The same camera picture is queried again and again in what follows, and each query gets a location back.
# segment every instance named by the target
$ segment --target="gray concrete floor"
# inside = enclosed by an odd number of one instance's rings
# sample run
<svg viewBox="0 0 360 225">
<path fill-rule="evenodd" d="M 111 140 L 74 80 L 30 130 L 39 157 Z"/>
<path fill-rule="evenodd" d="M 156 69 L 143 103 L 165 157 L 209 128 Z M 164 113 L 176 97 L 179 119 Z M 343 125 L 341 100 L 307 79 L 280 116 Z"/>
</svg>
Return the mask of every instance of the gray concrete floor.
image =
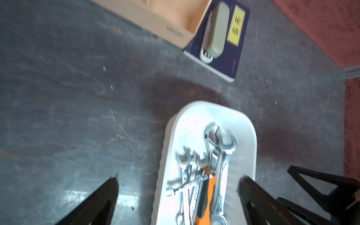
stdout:
<svg viewBox="0 0 360 225">
<path fill-rule="evenodd" d="M 241 2 L 229 84 L 87 0 L 1 1 L 0 221 L 54 224 L 118 174 L 112 224 L 149 224 L 165 125 L 195 100 L 244 112 L 256 182 L 328 218 L 286 169 L 342 175 L 343 74 L 269 0 Z"/>
</svg>

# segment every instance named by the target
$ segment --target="yellow label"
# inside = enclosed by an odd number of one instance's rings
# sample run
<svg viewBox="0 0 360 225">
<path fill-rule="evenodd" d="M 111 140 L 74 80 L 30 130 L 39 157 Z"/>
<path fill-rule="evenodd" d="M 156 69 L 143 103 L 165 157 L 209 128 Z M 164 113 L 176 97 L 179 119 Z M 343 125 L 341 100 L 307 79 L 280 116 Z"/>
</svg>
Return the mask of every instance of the yellow label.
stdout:
<svg viewBox="0 0 360 225">
<path fill-rule="evenodd" d="M 239 45 L 244 17 L 245 17 L 245 11 L 239 6 L 235 6 L 233 19 L 231 20 L 231 25 L 228 34 L 228 42 L 234 44 L 235 46 Z"/>
</svg>

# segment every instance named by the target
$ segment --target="red carpet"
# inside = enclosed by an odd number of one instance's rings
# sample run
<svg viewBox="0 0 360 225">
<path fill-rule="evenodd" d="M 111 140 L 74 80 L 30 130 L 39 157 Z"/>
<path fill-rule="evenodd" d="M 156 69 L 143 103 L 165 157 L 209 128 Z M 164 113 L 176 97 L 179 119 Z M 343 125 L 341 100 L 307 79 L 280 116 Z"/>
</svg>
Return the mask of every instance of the red carpet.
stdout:
<svg viewBox="0 0 360 225">
<path fill-rule="evenodd" d="M 360 65 L 359 0 L 272 0 L 341 68 Z"/>
<path fill-rule="evenodd" d="M 360 180 L 360 78 L 346 81 L 344 129 L 345 176 Z"/>
</svg>

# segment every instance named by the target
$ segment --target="cardboard box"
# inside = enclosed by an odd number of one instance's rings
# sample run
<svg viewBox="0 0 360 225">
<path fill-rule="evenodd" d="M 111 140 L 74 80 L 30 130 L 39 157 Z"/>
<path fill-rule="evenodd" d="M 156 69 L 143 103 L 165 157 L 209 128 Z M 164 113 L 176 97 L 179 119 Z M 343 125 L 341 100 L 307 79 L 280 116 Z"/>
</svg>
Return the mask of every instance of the cardboard box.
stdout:
<svg viewBox="0 0 360 225">
<path fill-rule="evenodd" d="M 195 36 L 211 0 L 91 0 L 184 49 Z"/>
</svg>

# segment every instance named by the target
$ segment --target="tool tray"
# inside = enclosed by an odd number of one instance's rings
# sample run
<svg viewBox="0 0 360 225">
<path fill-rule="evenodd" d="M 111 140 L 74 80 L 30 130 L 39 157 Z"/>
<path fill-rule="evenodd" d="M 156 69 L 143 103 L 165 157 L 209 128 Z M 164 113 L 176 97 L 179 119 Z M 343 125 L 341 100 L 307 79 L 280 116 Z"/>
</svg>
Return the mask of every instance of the tool tray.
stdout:
<svg viewBox="0 0 360 225">
<path fill-rule="evenodd" d="M 224 216 L 228 225 L 246 224 L 237 188 L 242 176 L 255 179 L 257 140 L 254 126 L 250 119 L 239 111 L 197 101 L 182 108 L 166 126 L 151 215 L 152 225 L 176 225 L 175 218 L 180 211 L 182 195 L 167 197 L 166 189 L 182 185 L 177 156 L 184 154 L 184 147 L 198 152 L 200 156 L 207 152 L 203 136 L 205 128 L 212 122 L 229 128 L 237 141 L 229 163 Z"/>
</svg>

